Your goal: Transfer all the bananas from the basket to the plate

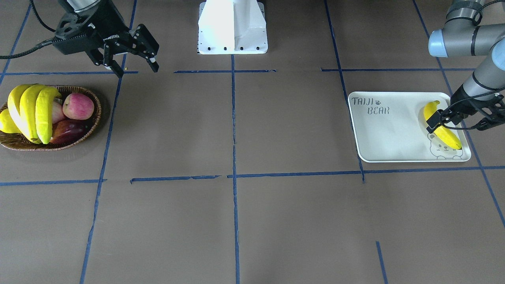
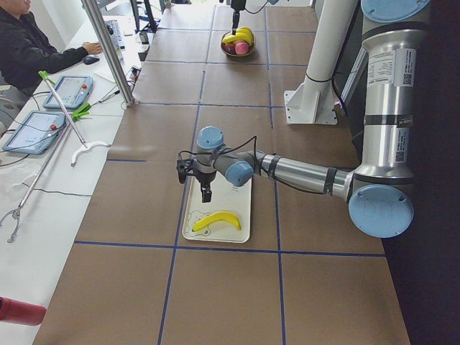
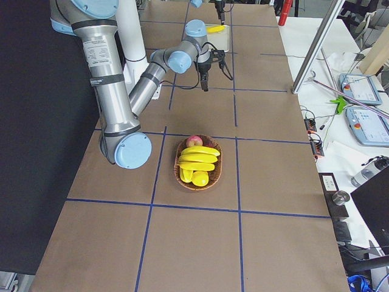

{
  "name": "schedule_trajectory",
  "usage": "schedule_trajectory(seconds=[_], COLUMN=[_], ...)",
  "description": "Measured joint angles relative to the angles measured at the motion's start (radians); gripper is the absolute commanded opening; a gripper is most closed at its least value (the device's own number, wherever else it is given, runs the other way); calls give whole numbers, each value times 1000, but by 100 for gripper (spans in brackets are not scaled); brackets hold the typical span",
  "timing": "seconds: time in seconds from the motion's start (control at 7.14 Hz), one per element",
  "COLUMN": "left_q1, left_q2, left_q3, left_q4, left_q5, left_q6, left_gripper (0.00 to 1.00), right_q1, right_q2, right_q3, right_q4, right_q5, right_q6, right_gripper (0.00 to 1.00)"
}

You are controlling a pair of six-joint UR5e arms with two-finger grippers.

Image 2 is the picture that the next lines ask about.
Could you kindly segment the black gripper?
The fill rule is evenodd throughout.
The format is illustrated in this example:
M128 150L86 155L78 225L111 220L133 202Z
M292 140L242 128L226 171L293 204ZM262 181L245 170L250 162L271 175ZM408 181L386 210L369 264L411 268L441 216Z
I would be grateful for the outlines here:
M234 10L232 16L231 33L235 35L239 26L240 11L245 10L245 0L231 0L230 7Z
M216 170L211 166L196 165L193 172L201 184L201 201L210 203L212 199L211 182L216 177Z

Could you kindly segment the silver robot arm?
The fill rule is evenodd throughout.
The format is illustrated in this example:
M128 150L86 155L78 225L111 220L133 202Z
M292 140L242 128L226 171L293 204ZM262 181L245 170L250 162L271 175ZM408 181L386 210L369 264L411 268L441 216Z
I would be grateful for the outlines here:
M429 1L325 1L319 16L304 81L284 93L287 123L310 125L299 141L314 163L240 152L224 142L219 128L200 130L193 156L177 163L179 178L195 177L203 202L211 200L217 174L237 187L253 175L306 193L335 196L348 204L360 231L390 238L413 220L413 173L407 166L411 103L417 50L426 36ZM339 165L341 139L325 139L323 125L337 122L334 101L345 101L362 74L367 75L362 160L350 170Z

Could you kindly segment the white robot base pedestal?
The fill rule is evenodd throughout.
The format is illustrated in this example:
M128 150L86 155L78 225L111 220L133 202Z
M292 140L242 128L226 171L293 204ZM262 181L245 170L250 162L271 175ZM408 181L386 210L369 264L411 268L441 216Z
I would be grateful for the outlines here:
M305 79L296 90L284 92L288 124L337 124L332 80L357 4L324 1Z

